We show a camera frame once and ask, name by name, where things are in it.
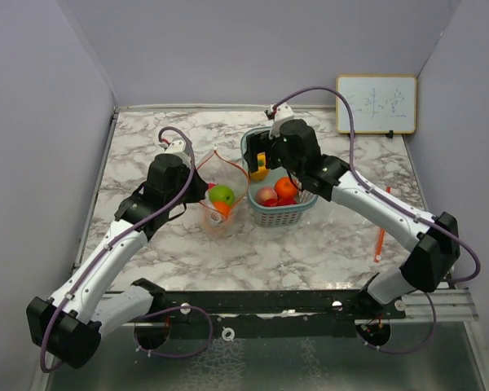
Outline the green toy apple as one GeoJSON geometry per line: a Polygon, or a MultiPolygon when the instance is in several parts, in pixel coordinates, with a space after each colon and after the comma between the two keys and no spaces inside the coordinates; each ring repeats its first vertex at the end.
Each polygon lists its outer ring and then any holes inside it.
{"type": "Polygon", "coordinates": [[[215,185],[209,189],[209,200],[212,204],[223,202],[232,206],[235,202],[234,191],[226,185],[215,185]]]}

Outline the orange toy persimmon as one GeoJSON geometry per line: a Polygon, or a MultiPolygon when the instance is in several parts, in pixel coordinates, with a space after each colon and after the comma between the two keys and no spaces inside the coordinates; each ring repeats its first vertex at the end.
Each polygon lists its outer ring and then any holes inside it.
{"type": "Polygon", "coordinates": [[[228,218],[231,212],[231,206],[229,204],[223,201],[214,201],[212,205],[224,218],[228,218]]]}

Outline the yellow toy bell pepper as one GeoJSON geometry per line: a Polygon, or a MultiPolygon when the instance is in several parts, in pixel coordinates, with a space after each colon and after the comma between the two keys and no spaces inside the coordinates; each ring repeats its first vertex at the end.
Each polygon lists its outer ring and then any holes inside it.
{"type": "Polygon", "coordinates": [[[258,169],[249,173],[249,177],[253,182],[263,181],[270,172],[266,167],[266,154],[264,152],[257,154],[257,164],[258,169]]]}

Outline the clear zip bag orange zipper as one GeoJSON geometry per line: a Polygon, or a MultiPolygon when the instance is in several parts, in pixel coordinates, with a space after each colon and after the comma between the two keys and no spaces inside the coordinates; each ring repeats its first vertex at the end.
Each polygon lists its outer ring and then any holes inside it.
{"type": "Polygon", "coordinates": [[[229,235],[241,202],[249,189],[249,177],[237,163],[223,157],[216,147],[207,152],[196,166],[208,184],[200,202],[200,223],[212,237],[229,235]]]}

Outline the red toy apple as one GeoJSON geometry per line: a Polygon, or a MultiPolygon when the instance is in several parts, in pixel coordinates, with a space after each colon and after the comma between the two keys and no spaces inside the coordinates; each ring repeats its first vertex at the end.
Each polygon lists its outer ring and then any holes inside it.
{"type": "Polygon", "coordinates": [[[205,219],[211,226],[219,226],[223,224],[226,220],[223,214],[213,210],[207,212],[207,214],[205,215],[205,219]]]}

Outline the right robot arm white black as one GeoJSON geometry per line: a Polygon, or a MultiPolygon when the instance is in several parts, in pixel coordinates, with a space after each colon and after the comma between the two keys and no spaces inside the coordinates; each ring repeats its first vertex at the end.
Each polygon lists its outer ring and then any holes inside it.
{"type": "Polygon", "coordinates": [[[249,169],[257,169],[257,156],[264,154],[268,169],[283,168],[304,190],[367,218],[408,250],[401,266],[376,274],[359,291],[358,308],[364,317],[377,318],[392,300],[410,292],[433,292],[460,256],[452,215],[436,217],[414,209],[372,185],[344,160],[323,154],[305,121],[285,122],[277,137],[267,130],[249,131],[243,143],[249,169]]]}

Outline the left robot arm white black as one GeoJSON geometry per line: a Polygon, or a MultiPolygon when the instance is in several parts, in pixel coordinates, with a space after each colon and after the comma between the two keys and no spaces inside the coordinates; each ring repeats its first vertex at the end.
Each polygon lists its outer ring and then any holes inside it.
{"type": "Polygon", "coordinates": [[[189,153],[164,152],[154,158],[146,180],[121,202],[104,238],[81,267],[48,299],[34,297],[29,303],[30,335],[41,349],[45,373],[51,372],[46,354],[80,368],[102,339],[124,323],[161,317],[164,302],[145,283],[107,301],[104,293],[126,263],[173,220],[171,211],[203,200],[207,190],[189,153]]]}

